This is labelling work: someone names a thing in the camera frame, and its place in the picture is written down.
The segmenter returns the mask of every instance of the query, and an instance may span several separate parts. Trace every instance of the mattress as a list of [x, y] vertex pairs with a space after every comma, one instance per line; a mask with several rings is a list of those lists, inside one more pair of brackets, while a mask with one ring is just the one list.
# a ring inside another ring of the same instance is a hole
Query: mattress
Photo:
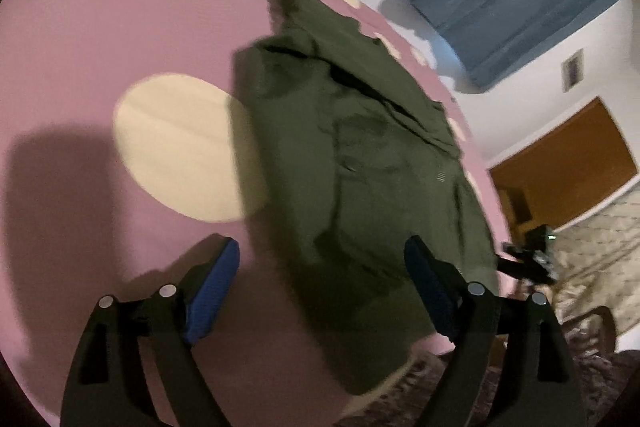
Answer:
[[[360, 0], [322, 1], [381, 38], [444, 104], [496, 245], [507, 241], [462, 112], [425, 57]], [[222, 235], [239, 241], [241, 268], [194, 357], [232, 424], [321, 427], [350, 404], [260, 233], [269, 195], [233, 97], [235, 52], [275, 18], [270, 0], [0, 3], [0, 351], [51, 425], [97, 299], [179, 280], [203, 255], [193, 246]]]

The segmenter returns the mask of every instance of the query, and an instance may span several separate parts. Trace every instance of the patterned cloth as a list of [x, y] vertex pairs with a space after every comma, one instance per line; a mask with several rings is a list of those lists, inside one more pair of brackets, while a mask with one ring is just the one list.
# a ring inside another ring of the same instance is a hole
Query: patterned cloth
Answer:
[[618, 334], [640, 323], [640, 184], [557, 236], [561, 278], [553, 304], [558, 319], [607, 306]]
[[[587, 412], [588, 427], [595, 426], [611, 409], [632, 373], [640, 367], [640, 351], [615, 353], [610, 359], [597, 355], [574, 357]], [[386, 395], [361, 413], [341, 419], [335, 427], [412, 427], [446, 368], [435, 355], [416, 362]], [[489, 367], [484, 377], [470, 426], [487, 419], [500, 381], [500, 368]]]

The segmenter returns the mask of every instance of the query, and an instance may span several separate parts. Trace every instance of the blue gripper pad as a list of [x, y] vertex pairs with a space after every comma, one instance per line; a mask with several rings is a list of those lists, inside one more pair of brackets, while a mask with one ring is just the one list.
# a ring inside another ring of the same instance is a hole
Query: blue gripper pad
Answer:
[[[436, 331], [453, 342], [459, 333], [455, 320], [456, 293], [452, 287], [446, 287], [448, 281], [442, 280], [448, 270], [443, 273], [438, 269], [448, 263], [436, 260], [422, 240], [414, 236], [404, 244], [404, 264]], [[449, 266], [460, 276], [454, 266]]]
[[[182, 337], [191, 346], [211, 332], [239, 266], [240, 246], [237, 241], [229, 239], [217, 259], [192, 269], [196, 271], [196, 276], [191, 274], [191, 280], [202, 280], [202, 284], [186, 292], [186, 321]], [[208, 274], [197, 272], [207, 269]]]

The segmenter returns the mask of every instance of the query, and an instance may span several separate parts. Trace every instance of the wall vent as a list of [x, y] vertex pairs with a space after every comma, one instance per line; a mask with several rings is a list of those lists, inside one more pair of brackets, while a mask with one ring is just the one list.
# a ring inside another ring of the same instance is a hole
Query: wall vent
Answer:
[[581, 82], [584, 78], [584, 50], [579, 50], [562, 63], [564, 92]]

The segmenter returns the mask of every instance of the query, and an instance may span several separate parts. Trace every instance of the beige blanket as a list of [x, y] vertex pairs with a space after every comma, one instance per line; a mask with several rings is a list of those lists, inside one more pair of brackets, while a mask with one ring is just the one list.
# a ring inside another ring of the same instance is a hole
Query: beige blanket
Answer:
[[555, 250], [561, 279], [554, 307], [561, 322], [604, 305], [619, 334], [640, 323], [640, 184], [559, 232]]

